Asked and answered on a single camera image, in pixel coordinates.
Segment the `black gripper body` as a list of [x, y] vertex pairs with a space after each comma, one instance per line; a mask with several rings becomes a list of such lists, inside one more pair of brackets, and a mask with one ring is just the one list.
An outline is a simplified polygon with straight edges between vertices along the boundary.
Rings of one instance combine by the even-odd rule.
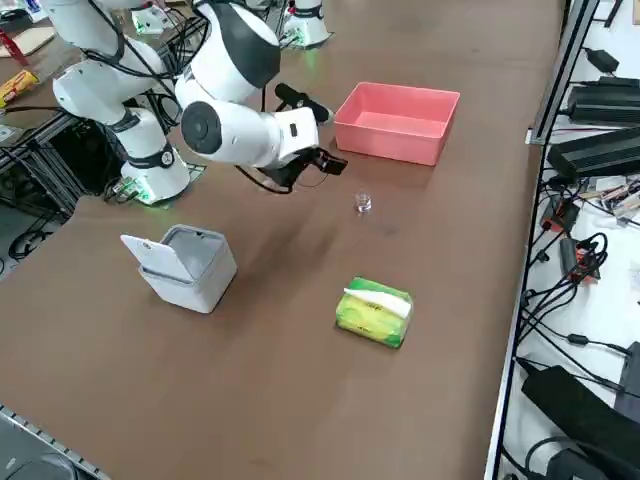
[[315, 156], [316, 156], [316, 150], [318, 148], [309, 148], [309, 149], [304, 149], [303, 151], [299, 152], [295, 158], [293, 160], [291, 160], [288, 164], [286, 164], [285, 166], [281, 167], [281, 168], [287, 168], [289, 169], [292, 173], [296, 174], [296, 181], [298, 180], [298, 177], [309, 167], [309, 166], [313, 166], [316, 167], [315, 165]]

